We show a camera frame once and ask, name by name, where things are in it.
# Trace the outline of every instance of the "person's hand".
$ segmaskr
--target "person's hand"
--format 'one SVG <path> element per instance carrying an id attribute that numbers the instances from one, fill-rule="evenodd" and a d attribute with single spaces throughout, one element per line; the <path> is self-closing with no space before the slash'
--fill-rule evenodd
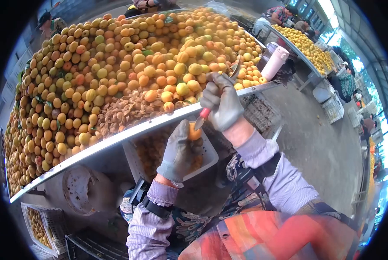
<path id="1" fill-rule="evenodd" d="M 160 5 L 163 9 L 169 8 L 171 2 L 169 0 L 154 0 L 157 5 Z"/>
<path id="2" fill-rule="evenodd" d="M 214 129 L 223 132 L 243 115 L 244 108 L 226 74 L 208 73 L 207 80 L 200 105 L 211 109 L 208 120 Z"/>
<path id="3" fill-rule="evenodd" d="M 182 183 L 191 166 L 191 143 L 188 140 L 189 122 L 182 120 L 166 144 L 164 158 L 156 172 L 175 183 Z"/>

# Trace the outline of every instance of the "sleeve cuff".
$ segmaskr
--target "sleeve cuff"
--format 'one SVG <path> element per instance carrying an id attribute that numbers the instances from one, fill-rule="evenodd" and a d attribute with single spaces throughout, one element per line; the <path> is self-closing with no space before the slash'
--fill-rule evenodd
<path id="1" fill-rule="evenodd" d="M 175 203 L 177 193 L 178 189 L 153 180 L 148 191 L 148 198 L 156 205 L 169 207 Z"/>
<path id="2" fill-rule="evenodd" d="M 278 152 L 278 144 L 272 139 L 264 139 L 255 129 L 249 139 L 236 148 L 246 167 L 258 168 Z"/>

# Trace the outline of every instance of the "green tree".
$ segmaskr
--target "green tree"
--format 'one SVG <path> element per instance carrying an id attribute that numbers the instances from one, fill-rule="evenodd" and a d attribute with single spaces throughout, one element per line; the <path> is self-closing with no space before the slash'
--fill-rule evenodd
<path id="1" fill-rule="evenodd" d="M 354 52 L 354 50 L 352 49 L 350 44 L 348 44 L 346 39 L 341 38 L 340 48 L 343 51 L 343 53 L 345 53 L 350 60 L 357 60 L 357 58 L 358 58 L 357 54 Z"/>

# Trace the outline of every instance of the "ceiling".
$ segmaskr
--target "ceiling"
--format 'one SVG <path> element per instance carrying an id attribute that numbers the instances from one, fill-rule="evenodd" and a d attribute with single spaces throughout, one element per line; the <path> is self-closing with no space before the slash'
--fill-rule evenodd
<path id="1" fill-rule="evenodd" d="M 360 57 L 388 117 L 388 58 L 369 21 L 351 0 L 331 0 L 343 37 Z"/>

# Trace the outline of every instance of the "plastic bag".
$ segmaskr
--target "plastic bag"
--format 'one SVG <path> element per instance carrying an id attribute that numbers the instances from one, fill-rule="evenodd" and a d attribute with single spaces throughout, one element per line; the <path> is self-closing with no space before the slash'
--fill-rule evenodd
<path id="1" fill-rule="evenodd" d="M 255 25 L 253 26 L 252 34 L 258 35 L 259 31 L 263 29 L 265 24 L 270 25 L 270 22 L 263 17 L 257 19 Z"/>
<path id="2" fill-rule="evenodd" d="M 317 86 L 313 90 L 313 96 L 316 98 L 317 102 L 321 104 L 332 97 L 333 94 L 329 90 Z"/>
<path id="3" fill-rule="evenodd" d="M 226 5 L 224 3 L 218 3 L 213 0 L 211 2 L 206 3 L 204 6 L 213 8 L 215 13 L 223 14 L 227 17 L 230 17 L 230 13 L 227 11 Z"/>

